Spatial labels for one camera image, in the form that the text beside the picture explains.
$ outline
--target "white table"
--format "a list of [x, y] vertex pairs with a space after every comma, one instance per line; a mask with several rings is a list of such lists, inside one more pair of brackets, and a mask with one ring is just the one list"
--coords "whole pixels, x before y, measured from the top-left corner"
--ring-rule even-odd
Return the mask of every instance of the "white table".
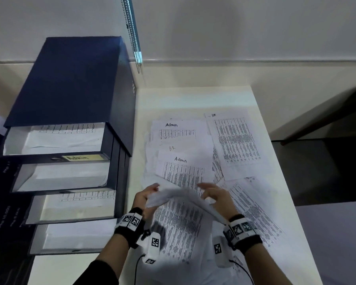
[[[293, 284], [322, 284], [313, 256], [296, 213], [277, 157], [249, 86], [243, 87], [196, 87], [140, 89], [137, 92], [134, 129], [134, 149], [128, 184], [128, 209], [136, 192], [142, 190], [140, 178], [145, 167], [145, 133], [152, 120], [160, 117], [195, 118], [205, 112], [243, 107], [248, 111], [255, 126], [263, 152], [272, 168], [265, 179], [270, 184], [273, 200], [273, 216], [285, 233], [294, 240], [275, 256], [277, 263]], [[92, 262], [97, 254], [36, 256], [29, 278], [29, 285], [72, 284]], [[135, 254], [129, 254], [120, 277], [120, 283], [133, 284]]]

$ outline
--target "black cable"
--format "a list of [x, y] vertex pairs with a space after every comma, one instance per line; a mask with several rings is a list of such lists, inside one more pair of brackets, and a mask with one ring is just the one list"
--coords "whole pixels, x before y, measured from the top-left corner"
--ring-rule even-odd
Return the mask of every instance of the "black cable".
[[232, 263], [235, 263], [237, 266], [239, 266], [240, 268], [242, 268], [242, 269], [245, 271], [245, 273], [247, 273], [249, 279], [250, 279], [251, 282], [252, 282], [252, 285], [254, 285], [251, 275], [249, 275], [249, 273], [247, 272], [247, 270], [244, 269], [244, 267], [242, 267], [239, 263], [237, 263], [237, 262], [235, 262], [235, 261], [233, 261], [233, 260], [228, 260], [228, 261], [229, 261], [229, 262], [232, 262]]
[[138, 261], [142, 258], [142, 257], [144, 257], [145, 256], [145, 254], [142, 254], [139, 258], [138, 258], [138, 260], [137, 260], [137, 262], [136, 262], [136, 269], [134, 270], [134, 285], [136, 285], [136, 275], [137, 275], [137, 265], [138, 265]]

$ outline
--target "person's right hand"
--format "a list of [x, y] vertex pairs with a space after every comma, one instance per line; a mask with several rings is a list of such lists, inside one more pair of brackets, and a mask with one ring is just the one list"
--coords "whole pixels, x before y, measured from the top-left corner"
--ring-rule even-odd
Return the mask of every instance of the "person's right hand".
[[204, 190], [202, 199], [211, 197], [216, 202], [212, 205], [225, 219], [229, 220], [239, 214], [228, 191], [216, 186], [214, 183], [199, 183], [198, 187]]

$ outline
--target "yellow label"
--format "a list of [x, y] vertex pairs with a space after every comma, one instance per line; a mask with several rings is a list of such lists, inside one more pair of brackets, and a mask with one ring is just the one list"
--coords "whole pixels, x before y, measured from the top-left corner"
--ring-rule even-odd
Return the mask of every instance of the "yellow label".
[[73, 155], [62, 156], [66, 160], [73, 161], [102, 161], [105, 160], [101, 155]]

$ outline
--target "desk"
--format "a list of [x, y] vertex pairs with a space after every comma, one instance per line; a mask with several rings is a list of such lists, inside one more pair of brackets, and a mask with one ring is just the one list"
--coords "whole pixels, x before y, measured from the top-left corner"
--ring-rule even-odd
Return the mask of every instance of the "desk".
[[[269, 182], [272, 197], [271, 216], [295, 240], [296, 250], [288, 244], [282, 255], [274, 256], [281, 269], [294, 284], [322, 284], [301, 223], [296, 213], [284, 176], [271, 145], [268, 132], [249, 86], [140, 89], [137, 91], [134, 149], [131, 158], [127, 208], [134, 195], [142, 190], [141, 177], [145, 167], [145, 133], [152, 120], [160, 117], [196, 118], [205, 112], [243, 107], [253, 120], [259, 139], [272, 170], [264, 176]], [[138, 255], [130, 252], [121, 284], [133, 284], [134, 266]], [[95, 259], [97, 254], [36, 256], [28, 285], [71, 285]]]

